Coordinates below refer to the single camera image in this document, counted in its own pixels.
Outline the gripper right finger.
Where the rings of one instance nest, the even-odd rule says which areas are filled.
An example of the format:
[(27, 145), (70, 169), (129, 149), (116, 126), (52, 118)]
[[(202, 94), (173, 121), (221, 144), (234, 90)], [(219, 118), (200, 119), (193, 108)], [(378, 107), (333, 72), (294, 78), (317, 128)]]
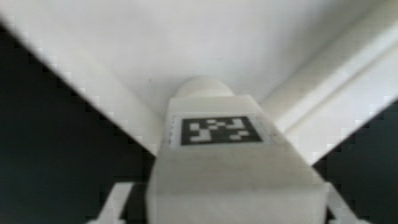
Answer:
[(328, 208), (335, 215), (335, 218), (330, 220), (328, 224), (372, 224), (356, 216), (346, 199), (335, 189), (330, 190)]

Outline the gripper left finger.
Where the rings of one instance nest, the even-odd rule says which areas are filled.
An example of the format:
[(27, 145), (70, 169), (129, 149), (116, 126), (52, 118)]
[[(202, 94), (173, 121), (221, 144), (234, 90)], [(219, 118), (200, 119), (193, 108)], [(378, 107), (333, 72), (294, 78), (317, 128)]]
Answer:
[(86, 224), (147, 224), (147, 184), (118, 182), (113, 186), (99, 216)]

